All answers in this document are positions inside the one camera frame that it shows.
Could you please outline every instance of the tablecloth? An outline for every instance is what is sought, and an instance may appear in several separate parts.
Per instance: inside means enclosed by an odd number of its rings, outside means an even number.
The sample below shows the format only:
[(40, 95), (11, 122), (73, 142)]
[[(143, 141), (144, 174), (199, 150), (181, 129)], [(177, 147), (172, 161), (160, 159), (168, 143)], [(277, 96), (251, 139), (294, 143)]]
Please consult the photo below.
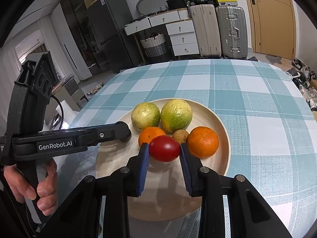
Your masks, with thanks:
[[(293, 82), (273, 65), (200, 59), (129, 69), (112, 78), (71, 126), (113, 123), (139, 103), (171, 97), (197, 101), (219, 116), (231, 144), (227, 175), (245, 175), (291, 235), (302, 237), (316, 218), (317, 123)], [(95, 175), (97, 151), (98, 147), (91, 147), (58, 158), (61, 201), (84, 176)], [(200, 210), (166, 223), (131, 219), (131, 234), (135, 238), (197, 237), (199, 217)]]

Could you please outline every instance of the beige plate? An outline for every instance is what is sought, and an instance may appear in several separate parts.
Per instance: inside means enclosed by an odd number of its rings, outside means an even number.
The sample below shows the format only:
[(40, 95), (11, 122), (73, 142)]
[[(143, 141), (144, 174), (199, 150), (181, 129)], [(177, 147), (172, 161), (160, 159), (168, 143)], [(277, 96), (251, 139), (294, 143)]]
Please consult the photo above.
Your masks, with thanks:
[[(161, 110), (172, 98), (152, 101)], [(220, 175), (226, 175), (230, 161), (230, 142), (227, 131), (221, 120), (207, 107), (191, 100), (185, 100), (193, 111), (193, 120), (186, 129), (189, 133), (197, 126), (213, 129), (219, 137), (217, 152), (202, 164)], [(110, 175), (118, 168), (125, 166), (130, 157), (138, 154), (139, 133), (131, 123), (131, 111), (120, 121), (128, 124), (132, 138), (129, 142), (111, 141), (102, 143), (96, 161), (97, 177)], [(165, 221), (188, 215), (201, 206), (201, 197), (191, 198), (185, 188), (180, 160), (162, 163), (150, 157), (145, 187), (138, 198), (128, 197), (129, 215), (146, 221)]]

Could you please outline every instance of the cherry tomato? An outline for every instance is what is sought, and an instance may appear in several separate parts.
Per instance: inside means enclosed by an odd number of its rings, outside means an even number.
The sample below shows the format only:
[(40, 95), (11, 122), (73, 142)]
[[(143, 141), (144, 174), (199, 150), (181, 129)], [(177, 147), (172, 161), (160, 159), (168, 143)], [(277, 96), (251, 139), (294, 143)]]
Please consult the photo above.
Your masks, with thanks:
[(169, 136), (157, 136), (149, 144), (150, 155), (161, 162), (171, 162), (180, 155), (180, 145)]

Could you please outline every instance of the dark gray refrigerator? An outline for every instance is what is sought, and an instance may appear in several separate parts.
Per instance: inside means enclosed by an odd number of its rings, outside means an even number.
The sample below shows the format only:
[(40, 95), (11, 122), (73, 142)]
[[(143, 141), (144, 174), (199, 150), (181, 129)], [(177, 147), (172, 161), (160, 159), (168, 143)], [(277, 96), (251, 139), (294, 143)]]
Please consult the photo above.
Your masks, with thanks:
[(126, 0), (97, 0), (87, 9), (87, 15), (97, 45), (114, 72), (140, 64), (137, 45), (124, 31), (125, 25), (133, 20)]

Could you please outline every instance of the screw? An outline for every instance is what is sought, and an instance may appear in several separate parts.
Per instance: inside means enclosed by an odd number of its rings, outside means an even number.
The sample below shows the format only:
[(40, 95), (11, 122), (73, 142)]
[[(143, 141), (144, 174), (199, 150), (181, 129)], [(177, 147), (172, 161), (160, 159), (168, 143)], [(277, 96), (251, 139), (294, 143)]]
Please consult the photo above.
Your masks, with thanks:
[(245, 181), (245, 177), (243, 175), (237, 175), (237, 180), (243, 182)]
[(85, 182), (91, 182), (93, 179), (94, 179), (93, 176), (86, 176), (86, 177), (84, 178), (84, 181), (85, 181)]
[(124, 167), (122, 167), (122, 168), (120, 169), (120, 172), (123, 173), (123, 174), (126, 174), (126, 173), (128, 173), (129, 171), (130, 171), (130, 169), (129, 169), (128, 167), (126, 167), (126, 166), (124, 166)]
[(208, 172), (209, 172), (209, 168), (206, 167), (206, 166), (202, 166), (202, 167), (200, 168), (200, 171), (201, 171), (202, 173), (208, 173)]

